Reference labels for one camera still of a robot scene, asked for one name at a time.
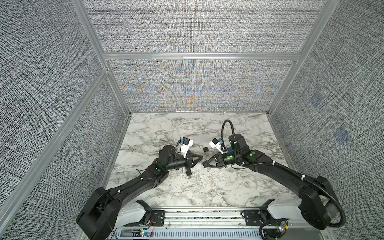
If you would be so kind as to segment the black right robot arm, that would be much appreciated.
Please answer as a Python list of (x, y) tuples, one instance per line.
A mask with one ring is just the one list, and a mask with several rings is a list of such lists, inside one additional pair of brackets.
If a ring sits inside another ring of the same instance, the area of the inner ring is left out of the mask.
[(291, 190), (301, 203), (298, 208), (304, 220), (319, 230), (341, 228), (346, 213), (330, 181), (322, 176), (311, 176), (294, 171), (258, 150), (251, 150), (240, 134), (229, 137), (232, 152), (217, 153), (203, 162), (204, 168), (222, 169), (237, 164), (242, 168), (265, 175)]

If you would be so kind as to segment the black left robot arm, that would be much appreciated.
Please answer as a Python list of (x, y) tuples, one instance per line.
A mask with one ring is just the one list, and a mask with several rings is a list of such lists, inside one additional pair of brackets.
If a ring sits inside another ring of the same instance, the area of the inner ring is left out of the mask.
[(96, 189), (76, 218), (76, 223), (90, 240), (104, 240), (115, 228), (118, 213), (128, 202), (145, 191), (156, 188), (169, 176), (170, 170), (185, 168), (191, 176), (193, 168), (203, 160), (201, 155), (187, 151), (186, 156), (176, 152), (172, 145), (159, 151), (159, 157), (133, 180), (106, 190)]

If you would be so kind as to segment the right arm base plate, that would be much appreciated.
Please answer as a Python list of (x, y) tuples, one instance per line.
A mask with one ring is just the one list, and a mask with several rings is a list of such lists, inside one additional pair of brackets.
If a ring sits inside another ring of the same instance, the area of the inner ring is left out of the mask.
[(270, 214), (263, 210), (244, 210), (241, 216), (246, 222), (246, 226), (261, 226), (271, 219)]

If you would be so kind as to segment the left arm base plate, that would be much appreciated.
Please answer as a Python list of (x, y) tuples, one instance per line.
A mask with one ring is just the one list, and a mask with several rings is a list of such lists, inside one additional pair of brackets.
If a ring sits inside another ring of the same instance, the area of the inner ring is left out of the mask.
[(152, 221), (152, 225), (155, 227), (163, 227), (165, 221), (164, 210), (151, 210), (146, 212), (141, 220), (138, 223), (128, 223), (124, 224), (124, 227), (145, 227), (149, 226), (149, 223)]

